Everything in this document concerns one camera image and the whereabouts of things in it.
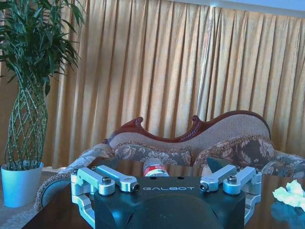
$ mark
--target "bottle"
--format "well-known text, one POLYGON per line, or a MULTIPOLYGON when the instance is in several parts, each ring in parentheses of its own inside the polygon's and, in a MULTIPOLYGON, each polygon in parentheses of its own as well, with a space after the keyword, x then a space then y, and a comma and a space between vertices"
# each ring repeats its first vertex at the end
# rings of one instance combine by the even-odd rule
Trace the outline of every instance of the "bottle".
POLYGON ((150 158, 144 162, 143 173, 145 177, 169 177, 165 166, 158 158, 150 158))

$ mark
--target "white flower pot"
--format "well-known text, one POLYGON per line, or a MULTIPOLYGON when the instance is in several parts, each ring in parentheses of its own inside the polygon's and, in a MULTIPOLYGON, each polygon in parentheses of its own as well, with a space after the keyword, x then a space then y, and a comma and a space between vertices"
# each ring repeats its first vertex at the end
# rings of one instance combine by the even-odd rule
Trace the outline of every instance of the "white flower pot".
POLYGON ((39 168, 10 171, 1 166, 4 205, 11 208, 25 206, 34 201, 38 190, 43 163, 39 168))

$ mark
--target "carved wooden trim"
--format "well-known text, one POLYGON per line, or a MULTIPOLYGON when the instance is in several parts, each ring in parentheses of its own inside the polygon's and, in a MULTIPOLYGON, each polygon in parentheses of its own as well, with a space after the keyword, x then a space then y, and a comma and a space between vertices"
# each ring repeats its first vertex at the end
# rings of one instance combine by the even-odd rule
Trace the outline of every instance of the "carved wooden trim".
POLYGON ((269 129, 267 122, 257 113, 254 113, 251 111, 230 111, 230 112, 224 113, 224 114, 212 119, 209 122, 203 122, 202 120, 200 120, 200 118, 198 116, 194 115, 192 117, 193 125, 191 126, 191 128, 184 135, 176 137, 176 138, 162 138, 162 137, 152 135, 151 133, 149 133, 143 129, 143 127, 141 125, 141 123, 143 122, 143 118, 137 117, 137 118, 127 122, 126 124, 122 125, 116 131, 114 131, 111 134, 111 136, 109 137, 109 139, 103 140, 103 143, 105 143, 105 144, 109 143, 116 135, 118 135, 120 133, 126 133, 126 132, 138 133, 138 134, 147 136, 151 139, 154 139, 157 141, 162 141, 162 142, 168 142, 168 143, 184 142, 184 141, 190 140, 191 138, 201 134, 203 131, 207 130, 208 128, 210 128, 211 126, 213 126, 214 124, 216 124, 217 122, 219 122, 220 120, 222 120, 224 118, 227 118, 232 115, 242 115, 242 114, 252 115, 252 116, 255 116, 255 117, 259 118, 260 120, 262 120, 264 122, 264 124, 266 125, 266 127, 268 128, 269 137, 271 137, 270 129, 269 129))

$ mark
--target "screw head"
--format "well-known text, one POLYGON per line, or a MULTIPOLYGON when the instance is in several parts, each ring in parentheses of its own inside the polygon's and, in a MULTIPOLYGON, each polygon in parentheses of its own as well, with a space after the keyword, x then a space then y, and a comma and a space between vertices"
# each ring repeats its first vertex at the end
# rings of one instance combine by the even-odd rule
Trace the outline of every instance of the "screw head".
POLYGON ((206 192, 209 189, 209 186, 207 186, 207 184, 201 184, 199 188, 202 192, 206 192))
POLYGON ((235 184, 237 182, 237 178, 236 176, 229 176, 227 178, 228 182, 231 183, 231 184, 235 184))
POLYGON ((137 192, 137 191, 139 191, 140 190, 140 185, 139 184, 134 184, 133 186, 132 186, 132 192, 137 192))
POLYGON ((104 185, 108 185, 108 184, 111 183, 111 179, 110 179, 109 177, 103 177, 103 178, 102 178, 102 183, 103 183, 104 185))

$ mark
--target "logo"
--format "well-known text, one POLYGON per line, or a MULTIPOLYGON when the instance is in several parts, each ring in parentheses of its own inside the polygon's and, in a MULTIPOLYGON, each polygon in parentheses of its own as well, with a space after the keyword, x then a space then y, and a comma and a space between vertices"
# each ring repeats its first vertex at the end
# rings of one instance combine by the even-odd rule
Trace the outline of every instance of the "logo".
POLYGON ((144 187, 143 190, 145 191, 153 191, 153 190, 158 190, 158 191, 184 191, 184 190, 193 190, 195 187, 144 187))

